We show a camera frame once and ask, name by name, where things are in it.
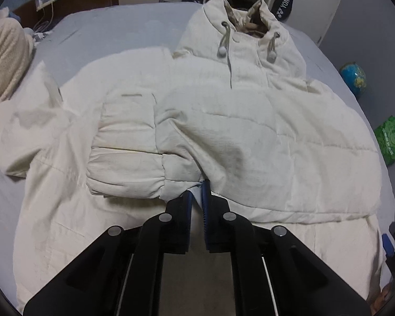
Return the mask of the cream knitted blanket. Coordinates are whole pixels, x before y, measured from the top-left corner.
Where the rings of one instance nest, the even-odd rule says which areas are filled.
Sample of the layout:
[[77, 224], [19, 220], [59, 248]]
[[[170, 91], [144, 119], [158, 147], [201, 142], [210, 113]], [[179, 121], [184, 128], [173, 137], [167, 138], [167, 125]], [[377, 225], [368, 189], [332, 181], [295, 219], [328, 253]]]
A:
[[33, 37], [7, 7], [0, 9], [0, 102], [9, 99], [28, 69], [34, 50]]

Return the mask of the blue world globe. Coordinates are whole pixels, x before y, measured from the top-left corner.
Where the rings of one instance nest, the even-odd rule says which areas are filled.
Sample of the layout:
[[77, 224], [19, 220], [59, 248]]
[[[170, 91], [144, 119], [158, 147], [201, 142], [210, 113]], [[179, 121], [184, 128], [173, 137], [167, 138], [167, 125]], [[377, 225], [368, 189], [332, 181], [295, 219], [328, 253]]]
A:
[[367, 76], [364, 70], [355, 62], [344, 64], [340, 70], [343, 81], [355, 98], [359, 98], [367, 88]]

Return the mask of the brown wooden headboard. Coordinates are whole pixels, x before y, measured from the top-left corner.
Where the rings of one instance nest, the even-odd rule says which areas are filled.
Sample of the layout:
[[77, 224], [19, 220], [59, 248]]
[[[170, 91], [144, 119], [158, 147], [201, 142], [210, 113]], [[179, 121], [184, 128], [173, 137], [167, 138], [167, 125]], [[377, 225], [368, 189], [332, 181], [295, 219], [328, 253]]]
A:
[[43, 8], [37, 9], [35, 0], [30, 0], [13, 11], [20, 18], [23, 27], [34, 28], [42, 22], [50, 21], [50, 26], [60, 22], [66, 16], [77, 12], [89, 11], [105, 7], [117, 6], [119, 0], [57, 0], [45, 3]]

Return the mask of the white room door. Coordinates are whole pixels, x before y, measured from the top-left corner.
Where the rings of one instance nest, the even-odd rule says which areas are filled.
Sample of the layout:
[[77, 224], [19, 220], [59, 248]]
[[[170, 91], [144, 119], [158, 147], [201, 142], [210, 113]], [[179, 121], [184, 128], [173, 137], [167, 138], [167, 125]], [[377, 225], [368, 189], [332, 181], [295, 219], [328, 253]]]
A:
[[341, 0], [293, 0], [285, 23], [304, 32], [320, 46], [335, 16]]

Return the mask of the green shopping bag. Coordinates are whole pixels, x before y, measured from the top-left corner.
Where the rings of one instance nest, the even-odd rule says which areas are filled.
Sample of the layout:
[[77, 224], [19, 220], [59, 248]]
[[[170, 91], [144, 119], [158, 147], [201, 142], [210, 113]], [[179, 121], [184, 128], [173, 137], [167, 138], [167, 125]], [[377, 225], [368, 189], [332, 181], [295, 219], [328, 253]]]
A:
[[395, 116], [390, 116], [374, 130], [386, 166], [395, 163]]

